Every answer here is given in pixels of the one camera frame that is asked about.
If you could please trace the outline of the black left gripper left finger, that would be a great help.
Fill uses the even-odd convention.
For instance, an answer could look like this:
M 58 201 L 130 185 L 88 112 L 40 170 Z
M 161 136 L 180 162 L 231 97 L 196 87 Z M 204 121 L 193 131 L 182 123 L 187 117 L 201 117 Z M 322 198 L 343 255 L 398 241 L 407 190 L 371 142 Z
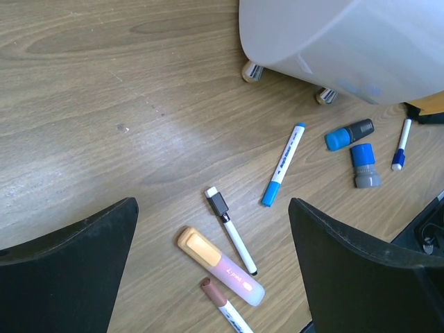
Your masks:
M 1 331 L 107 332 L 138 213 L 125 198 L 1 250 Z

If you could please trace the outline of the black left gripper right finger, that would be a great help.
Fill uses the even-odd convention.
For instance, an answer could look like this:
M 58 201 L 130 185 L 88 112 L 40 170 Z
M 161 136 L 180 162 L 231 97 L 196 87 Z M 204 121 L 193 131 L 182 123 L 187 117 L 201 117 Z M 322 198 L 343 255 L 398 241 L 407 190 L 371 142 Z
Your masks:
M 309 332 L 442 332 L 443 258 L 388 243 L 300 198 L 289 219 Z

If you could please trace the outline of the white rounded drawer organizer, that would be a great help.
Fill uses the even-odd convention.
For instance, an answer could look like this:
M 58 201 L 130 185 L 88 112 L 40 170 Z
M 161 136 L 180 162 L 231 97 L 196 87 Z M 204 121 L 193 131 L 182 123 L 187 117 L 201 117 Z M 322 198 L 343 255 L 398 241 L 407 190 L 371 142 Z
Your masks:
M 443 2 L 241 1 L 247 59 L 374 105 L 443 106 Z

